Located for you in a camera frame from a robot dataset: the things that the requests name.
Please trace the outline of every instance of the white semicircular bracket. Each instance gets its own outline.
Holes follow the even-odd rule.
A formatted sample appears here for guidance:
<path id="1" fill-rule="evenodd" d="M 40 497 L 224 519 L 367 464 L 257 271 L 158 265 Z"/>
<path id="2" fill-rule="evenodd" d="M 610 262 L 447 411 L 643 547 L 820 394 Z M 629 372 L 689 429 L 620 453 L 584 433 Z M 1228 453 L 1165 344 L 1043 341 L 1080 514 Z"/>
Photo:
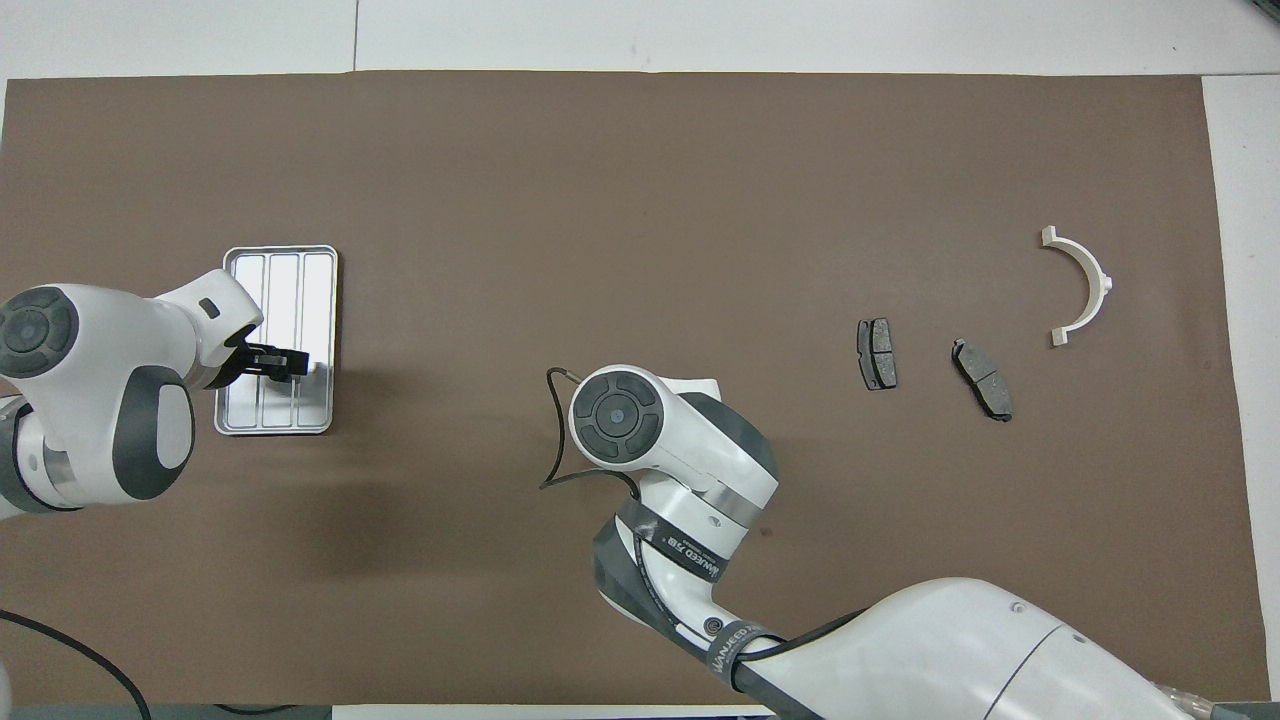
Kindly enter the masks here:
<path id="1" fill-rule="evenodd" d="M 1056 247 L 1062 252 L 1066 252 L 1075 261 L 1084 268 L 1084 274 L 1089 278 L 1089 301 L 1084 305 L 1084 310 L 1080 316 L 1075 319 L 1070 325 L 1062 325 L 1061 328 L 1053 328 L 1050 331 L 1050 337 L 1053 338 L 1053 347 L 1060 345 L 1066 345 L 1066 333 L 1074 333 L 1075 331 L 1089 324 L 1089 320 L 1098 314 L 1102 309 L 1102 299 L 1111 292 L 1111 278 L 1102 272 L 1102 265 L 1098 265 L 1098 259 L 1093 256 L 1083 245 L 1075 242 L 1074 240 L 1068 240 L 1065 237 L 1057 237 L 1057 228 L 1050 225 L 1041 231 L 1041 245 L 1043 247 Z"/>

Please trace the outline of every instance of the black wire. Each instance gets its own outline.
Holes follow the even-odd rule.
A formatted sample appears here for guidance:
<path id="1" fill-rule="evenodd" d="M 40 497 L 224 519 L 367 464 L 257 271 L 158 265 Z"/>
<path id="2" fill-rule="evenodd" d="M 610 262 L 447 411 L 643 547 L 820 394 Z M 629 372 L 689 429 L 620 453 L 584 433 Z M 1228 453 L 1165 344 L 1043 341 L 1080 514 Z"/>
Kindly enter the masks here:
<path id="1" fill-rule="evenodd" d="M 230 705 L 218 705 L 215 702 L 214 707 L 216 707 L 218 710 L 221 710 L 223 712 L 230 712 L 232 715 L 270 715 L 273 712 L 283 712 L 285 710 L 291 710 L 291 708 L 298 707 L 298 706 L 297 705 L 276 705 L 274 707 L 259 707 L 256 710 L 246 710 L 243 707 L 232 707 Z"/>
<path id="2" fill-rule="evenodd" d="M 640 488 L 636 487 L 635 480 L 627 477 L 625 473 L 617 470 L 605 470 L 604 468 L 591 468 L 590 470 L 582 470 L 580 473 L 570 473 L 567 475 L 556 477 L 559 471 L 559 464 L 564 459 L 564 406 L 561 405 L 559 393 L 556 392 L 556 378 L 554 375 L 564 375 L 570 380 L 577 383 L 580 382 L 572 373 L 564 368 L 549 368 L 547 370 L 547 389 L 552 393 L 552 402 L 556 404 L 556 427 L 559 430 L 559 445 L 556 447 L 556 462 L 552 465 L 552 471 L 547 473 L 547 479 L 543 484 L 538 486 L 538 489 L 547 489 L 561 483 L 567 483 L 568 480 L 576 480 L 579 478 L 585 478 L 588 475 L 609 475 L 611 478 L 617 478 L 627 484 L 627 489 L 631 492 L 631 497 L 640 500 Z"/>
<path id="3" fill-rule="evenodd" d="M 102 657 L 93 648 L 68 635 L 67 633 L 50 628 L 49 625 L 40 623 L 37 620 L 32 620 L 31 618 L 18 615 L 17 612 L 0 610 L 0 620 L 8 620 L 15 625 L 22 625 L 28 630 L 35 630 L 47 638 L 52 638 L 65 644 L 67 647 L 74 650 L 76 652 L 83 655 L 84 657 L 88 657 L 99 666 L 101 666 L 104 670 L 110 673 L 110 675 L 115 678 L 115 682 L 124 685 L 124 689 L 129 692 L 129 697 L 133 698 L 133 703 L 138 706 L 138 714 L 142 716 L 142 720 L 151 720 L 151 708 L 147 707 L 147 701 L 142 698 L 142 692 L 138 691 L 138 687 L 133 684 L 133 680 L 131 680 L 129 676 L 125 675 L 123 670 L 116 667 L 115 664 L 113 664 L 106 657 Z"/>
<path id="4" fill-rule="evenodd" d="M 556 378 L 554 378 L 556 374 L 561 374 L 561 375 L 564 375 L 567 378 L 568 377 L 568 370 L 566 370 L 564 368 L 548 368 L 547 369 L 547 389 L 549 389 L 552 392 L 552 402 L 556 404 L 556 420 L 557 420 L 556 421 L 556 429 L 558 429 L 559 433 L 561 433 L 561 441 L 559 441 L 559 445 L 556 447 L 556 464 L 552 465 L 552 471 L 547 473 L 547 479 L 543 480 L 541 486 L 539 486 L 540 488 L 545 488 L 545 487 L 550 487 L 550 486 L 556 484 L 556 483 L 552 482 L 552 478 L 554 478 L 556 473 L 559 471 L 561 460 L 564 459 L 564 407 L 561 406 L 561 404 L 559 404 L 559 393 L 556 392 Z"/>

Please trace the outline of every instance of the robot arm label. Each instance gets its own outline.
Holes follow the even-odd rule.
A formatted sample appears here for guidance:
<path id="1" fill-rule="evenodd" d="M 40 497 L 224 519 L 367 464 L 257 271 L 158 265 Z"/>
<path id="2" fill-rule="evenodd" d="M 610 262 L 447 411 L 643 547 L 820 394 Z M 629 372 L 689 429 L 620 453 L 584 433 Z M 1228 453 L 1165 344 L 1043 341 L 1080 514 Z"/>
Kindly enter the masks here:
<path id="1" fill-rule="evenodd" d="M 708 583 L 718 582 L 728 565 L 728 560 L 716 555 L 703 543 L 630 497 L 618 510 L 618 519 L 650 547 Z"/>
<path id="2" fill-rule="evenodd" d="M 782 642 L 782 638 L 767 630 L 759 623 L 735 620 L 722 629 L 707 648 L 707 666 L 710 667 L 722 683 L 742 692 L 733 683 L 733 670 L 737 665 L 737 656 L 751 644 L 755 638 L 773 638 Z"/>

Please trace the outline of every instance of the curved plastic part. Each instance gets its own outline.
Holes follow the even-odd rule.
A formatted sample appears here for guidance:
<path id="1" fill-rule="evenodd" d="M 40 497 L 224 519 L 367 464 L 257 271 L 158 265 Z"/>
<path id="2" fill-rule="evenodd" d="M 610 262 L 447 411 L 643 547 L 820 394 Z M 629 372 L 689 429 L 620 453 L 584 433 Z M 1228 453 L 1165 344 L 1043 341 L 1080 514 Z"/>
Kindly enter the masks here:
<path id="1" fill-rule="evenodd" d="M 1114 655 L 1064 625 L 1036 646 L 984 717 L 1189 720 L 1194 716 Z"/>
<path id="2" fill-rule="evenodd" d="M 1084 269 L 1085 277 L 1089 278 L 1089 300 L 1084 305 L 1084 310 L 1080 311 L 1080 316 L 1075 319 L 1070 325 L 1062 325 L 1061 328 L 1053 328 L 1050 331 L 1050 337 L 1053 340 L 1053 347 L 1060 345 L 1066 345 L 1066 333 L 1073 333 L 1084 325 L 1089 324 L 1089 320 L 1098 314 L 1102 309 L 1102 299 L 1111 292 L 1111 277 L 1102 272 L 1102 265 L 1098 264 L 1098 259 L 1088 251 L 1087 247 L 1075 242 L 1074 240 L 1068 240 L 1065 237 L 1057 236 L 1057 228 L 1048 225 L 1041 231 L 1041 246 L 1055 247 L 1066 252 L 1075 261 L 1080 264 Z"/>
<path id="3" fill-rule="evenodd" d="M 810 643 L 742 664 L 827 720 L 977 720 L 1061 624 L 982 580 L 945 578 L 899 591 Z"/>

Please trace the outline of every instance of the black cable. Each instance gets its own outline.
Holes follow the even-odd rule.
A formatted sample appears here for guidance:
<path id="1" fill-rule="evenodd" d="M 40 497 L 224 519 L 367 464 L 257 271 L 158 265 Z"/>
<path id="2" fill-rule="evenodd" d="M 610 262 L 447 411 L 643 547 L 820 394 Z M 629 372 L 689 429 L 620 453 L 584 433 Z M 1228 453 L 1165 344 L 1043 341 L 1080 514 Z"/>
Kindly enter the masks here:
<path id="1" fill-rule="evenodd" d="M 625 473 L 617 470 L 605 470 L 604 468 L 591 468 L 590 470 L 582 470 L 580 473 L 570 473 L 567 475 L 556 477 L 559 471 L 559 464 L 564 459 L 564 406 L 561 405 L 559 393 L 556 392 L 556 378 L 554 375 L 564 375 L 573 383 L 580 383 L 581 380 L 573 373 L 570 373 L 564 368 L 549 368 L 547 370 L 547 389 L 552 393 L 552 402 L 556 404 L 556 428 L 559 430 L 559 445 L 556 447 L 556 462 L 552 465 L 552 471 L 547 473 L 547 479 L 543 484 L 538 486 L 538 489 L 547 489 L 561 483 L 567 483 L 568 480 L 576 480 L 579 478 L 585 478 L 588 475 L 609 475 L 611 478 L 617 478 L 627 484 L 627 489 L 631 492 L 631 497 L 640 500 L 640 488 L 636 487 L 635 480 L 627 477 Z"/>
<path id="2" fill-rule="evenodd" d="M 298 706 L 297 705 L 276 705 L 274 707 L 259 707 L 256 710 L 246 710 L 243 707 L 233 707 L 230 705 L 218 705 L 215 702 L 214 707 L 216 707 L 218 710 L 221 710 L 223 712 L 230 712 L 232 715 L 270 715 L 273 712 L 284 712 L 285 710 L 291 710 L 291 708 L 298 707 Z"/>
<path id="3" fill-rule="evenodd" d="M 564 407 L 559 404 L 559 393 L 556 392 L 556 374 L 570 377 L 568 370 L 564 368 L 548 368 L 547 369 L 547 389 L 552 392 L 552 402 L 556 404 L 556 429 L 561 433 L 559 445 L 556 447 L 556 464 L 552 465 L 552 471 L 547 473 L 547 479 L 543 480 L 540 488 L 550 487 L 556 484 L 552 478 L 559 471 L 561 460 L 564 459 Z"/>
<path id="4" fill-rule="evenodd" d="M 803 644 L 812 643 L 813 641 L 815 641 L 815 639 L 818 639 L 820 637 L 826 637 L 826 635 L 833 633 L 835 630 L 837 630 L 840 628 L 844 628 L 845 625 L 847 625 L 849 623 L 851 623 L 859 615 L 861 615 L 863 612 L 867 612 L 868 610 L 870 610 L 870 609 L 869 607 L 864 607 L 861 610 L 855 610 L 855 611 L 850 612 L 849 615 L 844 615 L 841 618 L 836 618 L 835 620 L 832 620 L 831 623 L 827 623 L 826 625 L 822 625 L 819 628 L 814 628 L 814 629 L 809 630 L 808 633 L 805 633 L 803 635 L 796 635 L 796 637 L 791 638 L 790 641 L 783 641 L 782 643 L 776 644 L 773 647 L 767 647 L 764 650 L 758 650 L 755 652 L 744 652 L 744 653 L 739 655 L 739 659 L 742 660 L 744 662 L 754 662 L 756 660 L 765 660 L 768 657 L 773 657 L 774 655 L 782 655 L 783 652 L 787 652 L 788 650 L 795 650 L 795 648 L 797 648 L 797 647 L 800 647 Z"/>
<path id="5" fill-rule="evenodd" d="M 129 676 L 125 675 L 123 670 L 116 667 L 115 664 L 113 664 L 106 657 L 102 657 L 102 655 L 100 655 L 93 648 L 68 635 L 67 633 L 50 628 L 49 625 L 32 620 L 31 618 L 18 615 L 17 612 L 0 610 L 0 620 L 8 620 L 15 625 L 22 625 L 28 630 L 35 630 L 47 638 L 52 638 L 63 643 L 64 646 L 83 655 L 84 657 L 88 657 L 99 666 L 101 666 L 104 670 L 106 670 L 113 678 L 115 678 L 115 682 L 120 683 L 124 687 L 124 689 L 128 691 L 129 697 L 133 698 L 133 703 L 138 706 L 138 715 L 142 716 L 142 720 L 151 720 L 151 708 L 147 707 L 147 701 L 143 700 L 142 692 L 138 691 L 138 687 L 133 684 L 133 680 L 131 680 Z"/>

